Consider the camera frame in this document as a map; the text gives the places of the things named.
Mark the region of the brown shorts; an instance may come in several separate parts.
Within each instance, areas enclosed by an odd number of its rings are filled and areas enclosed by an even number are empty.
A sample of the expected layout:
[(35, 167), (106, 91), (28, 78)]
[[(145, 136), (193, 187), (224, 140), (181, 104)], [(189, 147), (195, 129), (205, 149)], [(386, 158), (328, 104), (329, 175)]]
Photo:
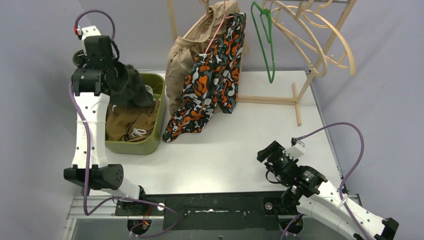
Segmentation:
[(126, 109), (109, 105), (106, 113), (106, 139), (113, 142), (140, 142), (154, 130), (161, 100), (153, 107)]

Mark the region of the camouflage patterned shorts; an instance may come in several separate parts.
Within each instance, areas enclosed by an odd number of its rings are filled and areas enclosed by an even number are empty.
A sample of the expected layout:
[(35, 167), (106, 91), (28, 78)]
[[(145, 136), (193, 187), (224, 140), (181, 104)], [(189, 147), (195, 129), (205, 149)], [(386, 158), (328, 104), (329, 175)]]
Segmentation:
[(216, 108), (231, 114), (238, 101), (246, 14), (233, 13), (225, 32), (206, 53), (194, 58), (184, 80), (182, 105), (170, 117), (162, 140), (172, 142), (181, 134), (201, 133)]

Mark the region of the white shorts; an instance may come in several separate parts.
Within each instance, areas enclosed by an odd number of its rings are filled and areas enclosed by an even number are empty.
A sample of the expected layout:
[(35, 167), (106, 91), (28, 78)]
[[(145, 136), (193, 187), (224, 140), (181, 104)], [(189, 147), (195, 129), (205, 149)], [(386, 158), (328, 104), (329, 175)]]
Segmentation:
[(149, 86), (149, 85), (146, 84), (145, 85), (145, 89), (151, 95), (152, 100), (153, 101), (156, 101), (156, 97), (154, 95), (153, 88), (151, 86)]

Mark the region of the dark green shorts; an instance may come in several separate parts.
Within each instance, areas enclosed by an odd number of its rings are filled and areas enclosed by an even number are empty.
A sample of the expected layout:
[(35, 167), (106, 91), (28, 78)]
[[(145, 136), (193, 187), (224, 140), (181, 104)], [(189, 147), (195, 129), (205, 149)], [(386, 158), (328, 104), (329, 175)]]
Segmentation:
[(150, 108), (155, 98), (147, 90), (143, 76), (130, 64), (116, 65), (117, 80), (111, 85), (109, 103), (124, 109)]

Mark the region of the pink hanger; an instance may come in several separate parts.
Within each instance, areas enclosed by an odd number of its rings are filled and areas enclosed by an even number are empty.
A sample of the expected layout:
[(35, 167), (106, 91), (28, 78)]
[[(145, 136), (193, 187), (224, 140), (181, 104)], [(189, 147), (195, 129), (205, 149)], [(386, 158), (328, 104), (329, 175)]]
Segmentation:
[(219, 30), (221, 29), (222, 25), (224, 24), (224, 21), (226, 19), (232, 18), (232, 16), (228, 16), (226, 14), (226, 3), (227, 3), (227, 0), (224, 0), (223, 1), (223, 6), (222, 6), (223, 14), (222, 14), (221, 22), (219, 23), (218, 27), (216, 28), (216, 31), (214, 32), (213, 36), (210, 39), (210, 42), (208, 43), (207, 47), (205, 48), (205, 51), (204, 51), (205, 54), (208, 53), (208, 51), (209, 51), (212, 43), (214, 42), (216, 36), (218, 35)]

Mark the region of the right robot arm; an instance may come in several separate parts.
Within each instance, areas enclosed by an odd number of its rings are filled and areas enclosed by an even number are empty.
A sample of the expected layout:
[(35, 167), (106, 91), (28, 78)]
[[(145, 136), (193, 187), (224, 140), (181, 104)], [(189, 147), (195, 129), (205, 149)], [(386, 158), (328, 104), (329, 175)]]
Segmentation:
[(393, 240), (399, 223), (366, 210), (340, 192), (322, 173), (298, 160), (305, 144), (292, 140), (283, 147), (273, 141), (257, 153), (256, 159), (286, 187), (281, 207), (289, 214), (309, 216), (348, 240)]

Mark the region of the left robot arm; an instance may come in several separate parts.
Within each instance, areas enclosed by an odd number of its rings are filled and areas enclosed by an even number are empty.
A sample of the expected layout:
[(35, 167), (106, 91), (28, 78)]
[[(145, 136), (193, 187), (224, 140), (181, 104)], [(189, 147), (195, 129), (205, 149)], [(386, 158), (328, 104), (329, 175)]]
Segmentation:
[(85, 51), (71, 76), (69, 93), (77, 112), (75, 153), (65, 180), (84, 189), (101, 190), (128, 201), (133, 212), (148, 207), (144, 189), (124, 176), (121, 164), (111, 164), (106, 154), (106, 120), (110, 105), (136, 108), (154, 104), (143, 78), (119, 61), (119, 50), (107, 35), (88, 36)]

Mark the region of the wooden hanger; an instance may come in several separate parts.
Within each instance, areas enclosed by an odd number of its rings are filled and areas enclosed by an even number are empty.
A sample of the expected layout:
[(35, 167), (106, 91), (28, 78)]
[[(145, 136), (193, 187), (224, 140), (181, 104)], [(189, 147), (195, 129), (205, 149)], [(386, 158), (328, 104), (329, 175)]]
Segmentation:
[[(314, 27), (331, 30), (330, 36), (328, 37), (324, 47), (321, 47), (321, 45), (317, 43), (316, 47), (314, 48), (315, 52), (318, 54), (318, 60), (310, 70), (311, 74), (318, 78), (325, 76), (328, 71), (328, 63), (332, 63), (340, 69), (349, 69), (351, 76), (354, 76), (357, 71), (356, 61), (352, 49), (341, 33), (341, 28), (346, 22), (353, 7), (355, 6), (356, 1), (347, 0), (345, 3), (345, 8), (338, 18), (336, 24), (332, 24), (329, 20), (321, 15), (321, 10), (328, 8), (334, 2), (334, 0), (326, 0), (315, 10), (311, 10), (312, 5), (314, 4), (313, 0), (301, 2), (297, 6), (297, 10), (294, 16), (295, 20), (299, 20), (301, 17), (303, 17), (309, 24)], [(328, 51), (333, 46), (335, 40), (340, 40), (342, 46), (344, 47), (344, 53), (337, 61), (335, 61), (332, 56), (328, 56)]]
[[(307, 24), (301, 19), (301, 14), (309, 10), (309, 8), (313, 5), (312, 0), (301, 1), (298, 6), (294, 8), (296, 11), (293, 11), (288, 5), (284, 4), (279, 0), (270, 0), (269, 10), (271, 13), (274, 11), (277, 12), (276, 18), (272, 17), (272, 23), (283, 33), (286, 35), (288, 40), (293, 44), (293, 46), (297, 49), (301, 57), (304, 59), (305, 63), (309, 66), (311, 73), (313, 73), (316, 77), (323, 77), (328, 71), (328, 62), (325, 57), (324, 51), (311, 31), (311, 29), (307, 26)], [(281, 12), (285, 12), (291, 17), (307, 34), (309, 39), (313, 42), (313, 44), (308, 43), (306, 40), (302, 39), (300, 36), (296, 35), (288, 28), (284, 26), (284, 23), (279, 21), (279, 17)], [(304, 52), (302, 47), (299, 44), (305, 45), (307, 48), (312, 50), (318, 55), (318, 59), (316, 63), (312, 63), (307, 54)]]

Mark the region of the olive green plastic basket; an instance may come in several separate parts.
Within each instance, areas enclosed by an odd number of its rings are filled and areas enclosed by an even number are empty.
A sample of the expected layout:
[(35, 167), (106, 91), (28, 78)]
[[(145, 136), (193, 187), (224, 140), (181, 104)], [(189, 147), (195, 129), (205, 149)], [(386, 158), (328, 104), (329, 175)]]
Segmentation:
[(165, 79), (154, 72), (141, 72), (146, 85), (152, 87), (153, 95), (159, 100), (158, 113), (155, 118), (152, 133), (141, 141), (105, 141), (105, 147), (116, 154), (149, 155), (153, 153), (161, 141), (162, 127), (167, 113), (167, 98), (165, 94)]

